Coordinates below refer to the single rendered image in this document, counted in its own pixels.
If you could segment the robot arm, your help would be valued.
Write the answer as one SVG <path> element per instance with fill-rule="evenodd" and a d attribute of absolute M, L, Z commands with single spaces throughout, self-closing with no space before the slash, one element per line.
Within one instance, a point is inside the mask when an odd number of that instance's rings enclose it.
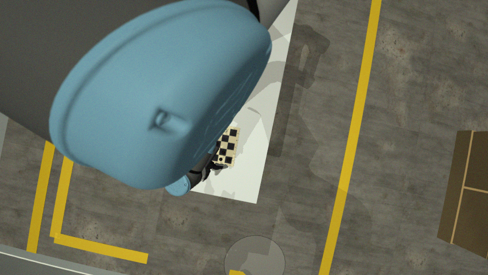
<path fill-rule="evenodd" d="M 81 166 L 183 196 L 289 1 L 0 0 L 0 112 Z"/>

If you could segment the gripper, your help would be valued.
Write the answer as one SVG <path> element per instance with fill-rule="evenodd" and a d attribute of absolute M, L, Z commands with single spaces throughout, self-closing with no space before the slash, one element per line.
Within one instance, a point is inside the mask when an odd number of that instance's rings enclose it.
<path fill-rule="evenodd" d="M 226 168 L 228 168 L 226 164 L 220 164 L 217 162 L 214 163 L 213 161 L 211 161 L 207 169 L 205 170 L 206 174 L 203 181 L 205 181 L 208 178 L 211 170 L 214 171 L 214 175 L 217 176 L 222 171 L 222 169 L 226 169 Z"/>

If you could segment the black and cream chessboard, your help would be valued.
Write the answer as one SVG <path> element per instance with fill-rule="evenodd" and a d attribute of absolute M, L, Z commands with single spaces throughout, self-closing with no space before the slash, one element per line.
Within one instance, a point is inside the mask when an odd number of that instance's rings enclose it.
<path fill-rule="evenodd" d="M 224 132 L 217 141 L 219 144 L 216 146 L 219 147 L 219 150 L 212 159 L 214 163 L 226 164 L 227 166 L 234 167 L 239 133 L 239 127 L 228 126 L 227 132 Z M 222 151 L 225 151 L 225 154 L 222 154 Z M 220 161 L 219 158 L 222 158 L 222 161 Z M 227 158 L 230 158 L 231 161 L 227 162 Z"/>

